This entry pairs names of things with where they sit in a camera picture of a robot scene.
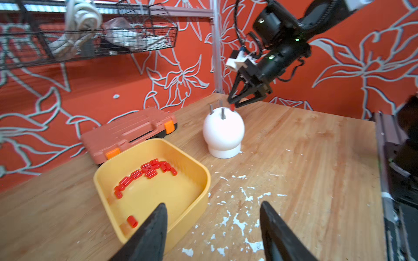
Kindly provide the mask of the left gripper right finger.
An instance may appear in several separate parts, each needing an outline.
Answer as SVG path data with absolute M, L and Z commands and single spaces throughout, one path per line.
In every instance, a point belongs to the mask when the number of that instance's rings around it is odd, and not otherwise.
M 260 225 L 267 261 L 317 260 L 267 201 L 261 203 Z

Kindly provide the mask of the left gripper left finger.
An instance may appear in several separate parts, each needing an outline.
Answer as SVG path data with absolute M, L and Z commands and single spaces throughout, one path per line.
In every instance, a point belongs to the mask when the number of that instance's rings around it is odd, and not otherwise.
M 168 214 L 160 203 L 111 261 L 161 261 L 168 230 Z

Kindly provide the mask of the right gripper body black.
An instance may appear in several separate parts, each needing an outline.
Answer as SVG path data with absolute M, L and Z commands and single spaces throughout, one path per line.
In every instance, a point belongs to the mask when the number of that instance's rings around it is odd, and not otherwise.
M 252 88 L 251 90 L 257 90 L 260 88 L 263 88 L 265 90 L 269 90 L 270 93 L 272 92 L 272 89 L 265 79 L 264 74 L 260 69 L 257 68 L 256 65 L 253 65 L 251 62 L 246 62 L 247 68 L 240 68 L 239 72 L 245 75 L 248 75 L 251 78 Z

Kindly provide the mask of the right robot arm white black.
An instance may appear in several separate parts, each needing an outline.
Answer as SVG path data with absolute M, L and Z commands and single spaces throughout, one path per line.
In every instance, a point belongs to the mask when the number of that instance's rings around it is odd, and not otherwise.
M 370 1 L 312 1 L 304 16 L 296 18 L 278 1 L 267 1 L 256 18 L 249 36 L 258 51 L 247 49 L 238 28 L 240 44 L 226 62 L 226 67 L 237 73 L 228 96 L 228 103 L 236 108 L 262 101 L 272 92 L 274 80 L 287 82 L 281 76 L 294 62 L 305 64 L 311 56 L 308 41 L 341 23 L 369 5 Z

